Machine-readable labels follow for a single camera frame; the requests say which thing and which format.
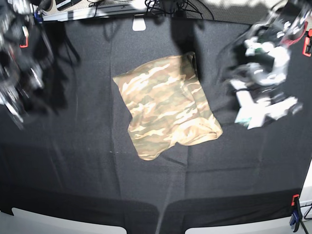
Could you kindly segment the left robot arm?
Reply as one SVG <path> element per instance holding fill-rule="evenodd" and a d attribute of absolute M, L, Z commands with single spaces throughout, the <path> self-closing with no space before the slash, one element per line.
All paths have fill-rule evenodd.
<path fill-rule="evenodd" d="M 284 83 L 291 59 L 289 47 L 303 37 L 312 12 L 310 0 L 289 0 L 245 32 L 247 63 L 231 71 L 229 84 L 235 91 L 275 88 Z"/>

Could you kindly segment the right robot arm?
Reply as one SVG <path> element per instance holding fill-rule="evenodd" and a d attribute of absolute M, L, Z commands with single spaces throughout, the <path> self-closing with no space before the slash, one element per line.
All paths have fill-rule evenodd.
<path fill-rule="evenodd" d="M 47 109 L 41 92 L 54 54 L 42 13 L 51 6 L 50 0 L 5 0 L 0 7 L 0 103 L 20 129 L 31 112 Z M 33 33 L 45 45 L 47 54 L 42 59 L 28 51 Z"/>

